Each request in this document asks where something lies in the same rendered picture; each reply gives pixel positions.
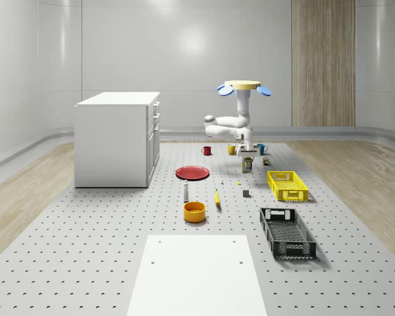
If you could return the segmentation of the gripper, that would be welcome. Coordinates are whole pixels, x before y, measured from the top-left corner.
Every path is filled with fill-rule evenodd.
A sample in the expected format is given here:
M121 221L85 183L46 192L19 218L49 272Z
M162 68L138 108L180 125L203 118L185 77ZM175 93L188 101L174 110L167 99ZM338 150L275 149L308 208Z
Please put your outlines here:
M236 148L236 155L242 158L259 157L259 146L254 145L251 149L248 149L246 144L239 144Z

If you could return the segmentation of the yellow basket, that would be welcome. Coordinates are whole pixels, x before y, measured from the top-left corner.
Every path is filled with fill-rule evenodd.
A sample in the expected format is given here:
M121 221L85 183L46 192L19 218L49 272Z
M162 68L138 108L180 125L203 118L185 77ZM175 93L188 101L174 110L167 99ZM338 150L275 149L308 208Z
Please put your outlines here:
M308 188L294 171L268 171L267 182L279 201L308 200Z

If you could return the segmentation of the red plate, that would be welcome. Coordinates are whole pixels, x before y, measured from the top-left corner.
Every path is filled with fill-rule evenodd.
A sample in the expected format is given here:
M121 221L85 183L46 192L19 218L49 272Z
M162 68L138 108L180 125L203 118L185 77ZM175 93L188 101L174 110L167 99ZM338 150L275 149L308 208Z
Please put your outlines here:
M209 176L209 170L201 166L185 166L176 170L176 176L183 180L203 180Z

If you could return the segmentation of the drone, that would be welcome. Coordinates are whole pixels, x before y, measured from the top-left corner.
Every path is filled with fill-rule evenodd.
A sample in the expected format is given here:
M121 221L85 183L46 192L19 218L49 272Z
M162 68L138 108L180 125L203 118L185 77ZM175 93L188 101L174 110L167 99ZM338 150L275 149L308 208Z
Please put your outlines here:
M260 94L271 96L271 91L265 86L261 85L261 82L254 80L228 80L224 84L217 87L220 95L230 95L234 90L257 90Z

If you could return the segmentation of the yellow bowl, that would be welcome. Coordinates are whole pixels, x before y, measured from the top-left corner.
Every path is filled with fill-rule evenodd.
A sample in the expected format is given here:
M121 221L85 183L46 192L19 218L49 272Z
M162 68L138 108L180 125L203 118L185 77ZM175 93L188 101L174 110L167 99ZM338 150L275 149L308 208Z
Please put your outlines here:
M205 220L205 205L198 201L189 201L184 204L184 219L190 223Z

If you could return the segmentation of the dark grey basket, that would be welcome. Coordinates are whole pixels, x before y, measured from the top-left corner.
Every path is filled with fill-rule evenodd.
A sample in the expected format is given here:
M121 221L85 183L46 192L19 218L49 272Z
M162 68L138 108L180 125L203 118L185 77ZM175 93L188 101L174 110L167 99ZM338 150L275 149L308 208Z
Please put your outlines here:
M259 211L259 219L274 257L316 257L316 241L295 209L261 207Z

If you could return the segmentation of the white board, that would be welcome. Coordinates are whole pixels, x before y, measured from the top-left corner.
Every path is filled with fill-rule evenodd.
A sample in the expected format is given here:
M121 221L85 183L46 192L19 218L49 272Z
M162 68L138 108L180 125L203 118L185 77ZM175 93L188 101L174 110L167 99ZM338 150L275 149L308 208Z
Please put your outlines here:
M150 235L127 316L267 316L244 235Z

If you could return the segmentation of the white cabinet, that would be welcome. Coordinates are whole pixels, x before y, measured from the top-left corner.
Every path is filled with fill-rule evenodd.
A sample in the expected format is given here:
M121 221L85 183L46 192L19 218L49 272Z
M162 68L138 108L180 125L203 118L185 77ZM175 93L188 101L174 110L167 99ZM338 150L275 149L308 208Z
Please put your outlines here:
M75 106L74 185L147 188L159 160L159 92L103 92Z

